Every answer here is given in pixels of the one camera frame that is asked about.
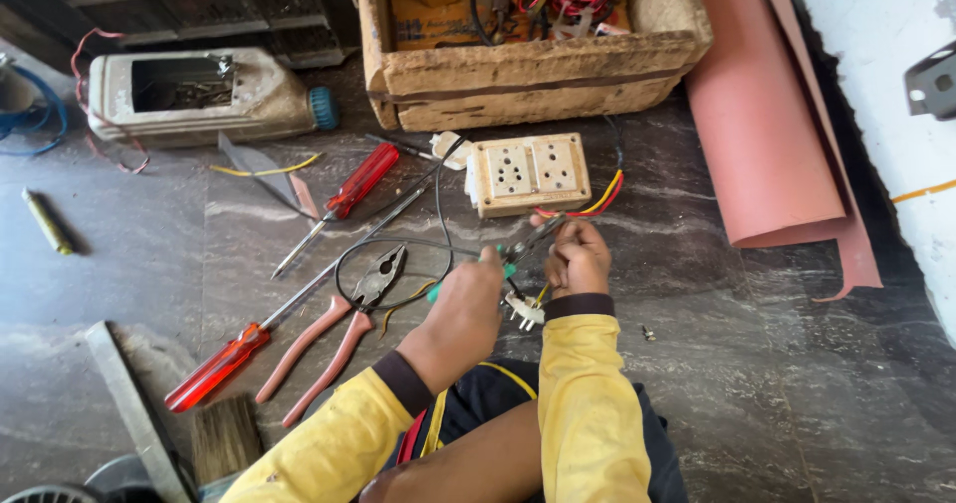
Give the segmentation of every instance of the hand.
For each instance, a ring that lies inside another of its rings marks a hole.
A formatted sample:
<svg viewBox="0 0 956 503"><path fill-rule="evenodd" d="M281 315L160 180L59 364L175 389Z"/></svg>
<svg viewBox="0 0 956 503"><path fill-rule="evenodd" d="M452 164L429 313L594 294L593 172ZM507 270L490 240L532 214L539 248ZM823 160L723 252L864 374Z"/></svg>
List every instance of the hand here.
<svg viewBox="0 0 956 503"><path fill-rule="evenodd" d="M437 395L484 361L501 327L498 299L505 270L498 251L481 251L481 262L464 262L442 284L438 300L421 326L396 350Z"/></svg>
<svg viewBox="0 0 956 503"><path fill-rule="evenodd" d="M532 225L537 227L545 220L533 215ZM555 243L548 254L544 276L554 289L553 298L573 293L609 293L607 275L611 270L611 252L590 223L568 218L555 231Z"/></svg>

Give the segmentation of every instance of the pliers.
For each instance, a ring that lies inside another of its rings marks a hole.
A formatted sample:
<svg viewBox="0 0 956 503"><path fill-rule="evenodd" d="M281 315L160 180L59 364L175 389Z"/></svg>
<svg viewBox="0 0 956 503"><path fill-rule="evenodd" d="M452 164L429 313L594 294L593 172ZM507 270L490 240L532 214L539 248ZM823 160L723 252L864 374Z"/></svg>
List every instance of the pliers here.
<svg viewBox="0 0 956 503"><path fill-rule="evenodd" d="M365 305L375 305L381 301L385 291L392 286L392 283L395 282L395 278L401 272L407 254L405 246L401 245L378 257L377 260L369 266L361 280L358 281L355 292L352 294L352 300ZM275 370L273 370L271 376L269 376L269 379L267 379L266 383L262 386L262 389L259 390L259 394L255 396L255 401L263 403L268 400L269 397L272 396L272 393L275 392L275 389L282 383L282 380L285 379L286 375L289 374L293 364L298 360L305 349L351 309L352 306L345 298L340 295L333 295L329 310L319 316L312 325L308 326L305 331L302 332L302 335L295 339L293 345L285 352L279 364L276 365ZM316 383L302 395L302 398L295 403L293 409L286 414L286 417L282 420L283 426L289 428L302 417L302 413L309 407L309 404L316 399L319 393L329 386L329 383L339 375L342 368L348 363L349 358L352 357L352 352L359 344L359 339L374 327L375 324L372 323L372 319L369 318L367 313L356 311L355 316L352 317L352 323L349 324L348 331L345 332L345 338L342 339L339 350L336 352L336 356L332 359L332 362L329 363L328 368L325 369L322 376L316 380Z"/></svg>

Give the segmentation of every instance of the dark cuff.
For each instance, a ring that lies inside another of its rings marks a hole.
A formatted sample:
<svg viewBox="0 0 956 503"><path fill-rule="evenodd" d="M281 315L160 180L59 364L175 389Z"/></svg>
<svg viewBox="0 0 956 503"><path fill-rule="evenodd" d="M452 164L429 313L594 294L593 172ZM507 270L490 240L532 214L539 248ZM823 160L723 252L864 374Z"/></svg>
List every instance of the dark cuff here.
<svg viewBox="0 0 956 503"><path fill-rule="evenodd" d="M614 298L606 293L574 293L553 299L544 306L545 321L573 314L614 316Z"/></svg>
<svg viewBox="0 0 956 503"><path fill-rule="evenodd" d="M372 365L372 370L395 393L395 398L412 417L422 413L435 400L415 369L395 350Z"/></svg>

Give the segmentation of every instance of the yellow shirt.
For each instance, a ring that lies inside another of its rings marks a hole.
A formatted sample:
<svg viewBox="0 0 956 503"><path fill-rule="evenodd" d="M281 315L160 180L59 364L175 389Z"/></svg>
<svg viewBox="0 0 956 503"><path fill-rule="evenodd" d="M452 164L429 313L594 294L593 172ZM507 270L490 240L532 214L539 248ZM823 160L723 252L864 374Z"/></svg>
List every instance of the yellow shirt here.
<svg viewBox="0 0 956 503"><path fill-rule="evenodd" d="M620 374L619 331L605 314L563 316L544 329L538 422L548 501L649 501L651 465L637 393ZM412 422L368 368L252 465L221 501L346 503L381 470Z"/></svg>

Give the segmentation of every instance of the marble floor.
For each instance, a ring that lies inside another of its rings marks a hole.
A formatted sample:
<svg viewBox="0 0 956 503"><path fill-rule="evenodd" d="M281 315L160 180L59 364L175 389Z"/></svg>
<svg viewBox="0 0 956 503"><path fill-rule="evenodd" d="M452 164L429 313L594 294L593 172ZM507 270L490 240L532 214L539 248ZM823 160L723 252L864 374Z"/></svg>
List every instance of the marble floor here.
<svg viewBox="0 0 956 503"><path fill-rule="evenodd" d="M341 128L262 149L283 165L325 152L301 171L322 196L372 149L365 132L384 131L365 100L360 59L303 77L340 99ZM615 259L611 288L625 372L647 386L670 421L691 500L956 501L956 352L853 143L844 143L845 154L886 288L819 304L811 298L841 284L836 244L757 251L727 244L682 88L620 124L627 181L595 223ZM603 119L466 133L478 140L563 131L581 132L592 180L603 186L615 163ZM403 138L423 145L427 135ZM162 413L164 393L247 321L270 314L364 229L327 228L320 244L269 281L310 226L248 180L207 168L224 163L212 147L155 152L142 175L130 176L92 157L76 130L49 154L0 156L0 497L50 481L82 481L133 450L83 340L91 324L115 324L161 421L187 455L188 414ZM404 155L355 215L425 167ZM443 177L444 215L456 244L479 248L527 232L516 218L479 222L462 183L461 174ZM48 196L82 255L50 251L20 200L24 185ZM436 219L434 202L423 198L389 232L438 239ZM416 289L444 259L441 251L411 248L406 280L393 295ZM531 268L516 280L528 289L542 284ZM325 285L287 318L274 344L227 392L256 390L333 290ZM400 310L381 340L368 334L344 376L398 344L426 310L424 303ZM658 340L645 341L642 325ZM283 414L344 332L341 325L331 329L258 408L268 443L286 433ZM496 353L533 361L540 347L539 329L524 333L506 322Z"/></svg>

